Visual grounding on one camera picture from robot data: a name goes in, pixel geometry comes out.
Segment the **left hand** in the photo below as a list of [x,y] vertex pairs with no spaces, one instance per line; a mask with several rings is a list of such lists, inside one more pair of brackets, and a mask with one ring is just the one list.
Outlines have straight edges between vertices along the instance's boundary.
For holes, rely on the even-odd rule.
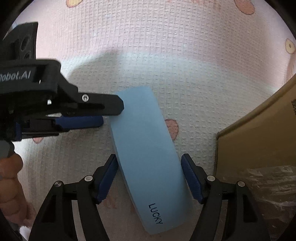
[[22,167],[18,154],[1,159],[1,211],[7,220],[18,225],[22,225],[27,216],[27,202],[18,180]]

